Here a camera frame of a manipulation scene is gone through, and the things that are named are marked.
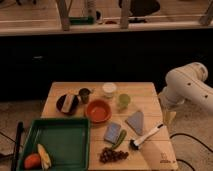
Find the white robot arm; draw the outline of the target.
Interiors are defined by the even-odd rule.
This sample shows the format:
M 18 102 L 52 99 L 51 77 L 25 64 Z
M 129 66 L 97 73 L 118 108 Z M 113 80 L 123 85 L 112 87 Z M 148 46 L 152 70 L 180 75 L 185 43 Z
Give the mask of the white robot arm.
M 166 86 L 158 94 L 166 126 L 176 116 L 173 108 L 182 105 L 185 100 L 190 100 L 207 113 L 213 114 L 213 88 L 205 84 L 207 78 L 208 70 L 200 62 L 174 68 L 166 74 Z

